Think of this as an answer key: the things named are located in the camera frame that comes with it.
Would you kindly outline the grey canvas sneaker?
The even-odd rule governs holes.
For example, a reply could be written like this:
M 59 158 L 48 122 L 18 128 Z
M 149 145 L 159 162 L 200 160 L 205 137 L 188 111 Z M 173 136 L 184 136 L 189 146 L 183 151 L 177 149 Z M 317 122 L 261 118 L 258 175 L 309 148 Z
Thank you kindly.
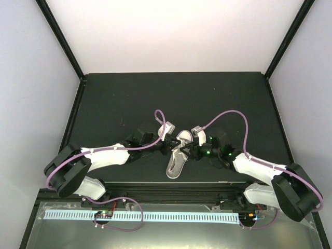
M 188 156 L 181 152 L 181 148 L 193 141 L 192 134 L 188 130 L 181 131 L 177 137 L 180 144 L 177 145 L 171 153 L 171 157 L 166 168 L 166 175 L 170 179 L 176 179 L 180 176 L 184 164 L 186 163 Z

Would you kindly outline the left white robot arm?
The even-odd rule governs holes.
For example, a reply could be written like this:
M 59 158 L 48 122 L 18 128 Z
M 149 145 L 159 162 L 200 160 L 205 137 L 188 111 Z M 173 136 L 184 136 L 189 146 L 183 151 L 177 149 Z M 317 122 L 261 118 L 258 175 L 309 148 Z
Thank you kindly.
M 170 122 L 158 130 L 144 123 L 133 135 L 115 145 L 81 148 L 68 144 L 45 167 L 46 187 L 60 198 L 76 194 L 92 199 L 100 207 L 108 206 L 112 195 L 102 180 L 90 178 L 88 173 L 111 165 L 133 163 L 155 151 L 167 155 L 181 143 L 179 136 L 172 135 L 174 129 Z

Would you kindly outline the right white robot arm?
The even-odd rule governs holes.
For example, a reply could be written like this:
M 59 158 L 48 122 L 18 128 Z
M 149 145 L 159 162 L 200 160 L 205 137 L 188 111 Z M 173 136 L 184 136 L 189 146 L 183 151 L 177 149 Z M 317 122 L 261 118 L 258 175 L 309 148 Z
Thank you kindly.
M 244 191 L 236 195 L 238 207 L 271 206 L 296 222 L 321 207 L 323 197 L 300 165 L 275 164 L 247 155 L 232 146 L 223 129 L 207 134 L 197 126 L 191 133 L 193 139 L 184 140 L 180 148 L 188 159 L 216 158 L 222 168 L 257 180 L 246 184 Z

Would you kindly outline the right small circuit board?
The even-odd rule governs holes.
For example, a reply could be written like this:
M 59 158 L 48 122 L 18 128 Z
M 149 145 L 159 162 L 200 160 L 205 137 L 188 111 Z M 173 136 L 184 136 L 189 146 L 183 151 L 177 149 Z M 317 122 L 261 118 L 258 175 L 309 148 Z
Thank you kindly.
M 264 219 L 265 215 L 256 214 L 256 213 L 241 213 L 239 214 L 239 219 L 243 221 L 255 221 Z

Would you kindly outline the small green circuit board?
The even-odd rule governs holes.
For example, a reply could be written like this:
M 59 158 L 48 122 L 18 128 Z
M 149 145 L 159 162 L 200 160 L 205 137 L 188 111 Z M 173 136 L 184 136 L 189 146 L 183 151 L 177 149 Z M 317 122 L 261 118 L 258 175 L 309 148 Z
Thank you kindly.
M 94 218 L 110 219 L 113 216 L 113 211 L 97 211 Z

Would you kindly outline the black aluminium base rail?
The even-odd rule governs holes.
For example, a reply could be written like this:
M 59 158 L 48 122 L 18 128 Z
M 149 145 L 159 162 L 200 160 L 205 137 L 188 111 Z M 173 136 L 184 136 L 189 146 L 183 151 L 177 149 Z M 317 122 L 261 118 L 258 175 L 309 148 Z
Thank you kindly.
M 119 198 L 121 207 L 128 197 L 140 204 L 208 204 L 243 210 L 250 205 L 245 187 L 244 183 L 107 183 L 97 202 Z

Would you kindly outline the right black frame post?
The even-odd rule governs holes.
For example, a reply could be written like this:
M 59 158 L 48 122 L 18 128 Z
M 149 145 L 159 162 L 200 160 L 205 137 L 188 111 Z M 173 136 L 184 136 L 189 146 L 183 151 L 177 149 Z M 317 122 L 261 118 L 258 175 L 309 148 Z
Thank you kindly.
M 304 22 L 306 16 L 308 15 L 314 3 L 315 0 L 305 0 L 301 4 L 298 12 L 295 15 L 295 18 L 293 19 L 290 27 L 288 28 L 282 42 L 280 43 L 275 55 L 273 56 L 272 61 L 270 62 L 264 74 L 266 79 L 269 80 L 273 75 L 275 69 L 277 68 L 278 64 L 283 58 L 285 52 L 287 51 L 289 45 L 291 44 L 293 38 L 297 34 L 299 28 L 301 27 L 302 23 Z

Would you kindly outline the black frame post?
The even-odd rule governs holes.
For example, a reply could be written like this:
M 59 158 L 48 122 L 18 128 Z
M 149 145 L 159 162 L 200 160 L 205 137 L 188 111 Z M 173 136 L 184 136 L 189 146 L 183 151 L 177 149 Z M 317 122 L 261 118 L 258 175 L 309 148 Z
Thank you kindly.
M 79 66 L 79 63 L 74 56 L 55 16 L 53 15 L 48 3 L 46 0 L 36 0 L 37 5 L 39 6 L 39 9 L 41 10 L 42 14 L 44 15 L 47 23 L 49 24 L 53 34 L 55 35 L 58 43 L 60 44 L 63 52 L 65 53 L 67 59 L 69 60 L 72 68 L 74 69 L 76 75 L 80 80 L 85 78 L 85 75 Z
M 291 44 L 293 38 L 297 34 L 299 28 L 301 27 L 302 23 L 304 22 L 306 16 L 308 15 L 314 3 L 315 0 L 305 0 L 301 4 L 298 12 L 295 15 L 295 18 L 293 19 L 290 27 L 288 28 L 282 42 L 280 43 L 275 55 L 273 56 L 272 61 L 270 62 L 264 74 L 266 79 L 269 80 L 273 75 L 275 69 L 277 68 L 278 64 L 283 58 L 285 52 L 287 51 L 289 45 Z

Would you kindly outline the left black frame post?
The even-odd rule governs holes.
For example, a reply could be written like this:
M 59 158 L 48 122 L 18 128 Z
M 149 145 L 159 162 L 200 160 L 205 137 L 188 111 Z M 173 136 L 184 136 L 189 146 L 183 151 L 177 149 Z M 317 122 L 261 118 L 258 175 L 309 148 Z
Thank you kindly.
M 46 0 L 36 0 L 37 5 L 39 6 L 39 9 L 41 10 L 42 14 L 44 15 L 47 23 L 49 24 L 53 34 L 55 35 L 58 43 L 60 44 L 63 52 L 65 53 L 67 59 L 69 60 L 72 68 L 74 69 L 76 75 L 80 80 L 85 78 L 85 75 L 79 66 L 79 63 L 74 56 L 55 16 L 53 15 L 48 3 Z

